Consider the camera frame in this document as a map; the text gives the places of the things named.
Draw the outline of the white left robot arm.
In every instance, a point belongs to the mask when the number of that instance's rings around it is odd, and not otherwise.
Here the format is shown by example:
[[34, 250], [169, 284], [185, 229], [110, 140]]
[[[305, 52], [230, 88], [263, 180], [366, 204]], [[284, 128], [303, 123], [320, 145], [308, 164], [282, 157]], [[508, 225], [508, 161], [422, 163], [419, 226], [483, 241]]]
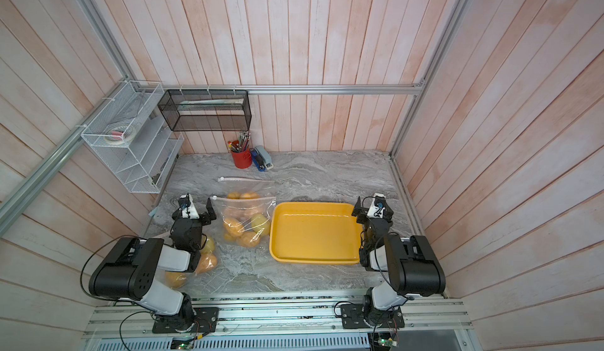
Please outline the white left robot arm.
[[217, 266], [213, 242], [203, 228], [217, 219], [212, 203], [197, 211], [189, 194], [178, 200], [169, 237], [143, 239], [122, 236], [94, 270], [85, 294], [103, 301], [133, 302], [151, 312], [155, 334], [196, 332], [206, 336], [215, 330], [217, 308], [195, 309], [192, 298], [177, 291], [179, 279], [191, 272], [207, 272]]

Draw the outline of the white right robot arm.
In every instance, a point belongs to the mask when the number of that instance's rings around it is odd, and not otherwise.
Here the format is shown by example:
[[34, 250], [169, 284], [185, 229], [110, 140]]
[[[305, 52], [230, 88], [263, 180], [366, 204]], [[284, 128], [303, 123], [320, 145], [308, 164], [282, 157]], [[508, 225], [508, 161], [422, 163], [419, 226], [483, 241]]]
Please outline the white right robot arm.
[[393, 210], [385, 196], [374, 194], [369, 206], [357, 198], [352, 210], [360, 233], [360, 264], [379, 272], [383, 282], [367, 291], [361, 313], [370, 326], [394, 320], [395, 311], [417, 296], [442, 294], [445, 273], [426, 236], [403, 237], [393, 231]]

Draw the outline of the clear zipper bag pink zip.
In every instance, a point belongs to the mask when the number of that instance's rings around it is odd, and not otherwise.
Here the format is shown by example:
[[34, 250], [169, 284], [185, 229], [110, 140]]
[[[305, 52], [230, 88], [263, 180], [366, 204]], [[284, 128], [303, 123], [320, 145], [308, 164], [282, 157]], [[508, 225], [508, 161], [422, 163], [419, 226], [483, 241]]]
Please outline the clear zipper bag pink zip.
[[163, 272], [163, 274], [160, 275], [159, 280], [166, 285], [165, 272], [185, 272], [188, 275], [188, 278], [192, 273], [199, 275], [195, 273], [195, 269], [198, 266], [200, 256], [200, 251], [189, 253], [164, 244], [161, 248], [159, 261], [157, 263], [157, 269], [160, 272]]

